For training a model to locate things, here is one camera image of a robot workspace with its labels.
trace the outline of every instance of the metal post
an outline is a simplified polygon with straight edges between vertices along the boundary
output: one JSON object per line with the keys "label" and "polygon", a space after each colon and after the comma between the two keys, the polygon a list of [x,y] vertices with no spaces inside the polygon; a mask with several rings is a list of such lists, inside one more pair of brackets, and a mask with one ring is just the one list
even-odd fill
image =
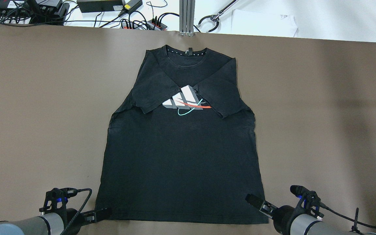
{"label": "metal post", "polygon": [[194,36],[195,0],[179,0],[179,35]]}

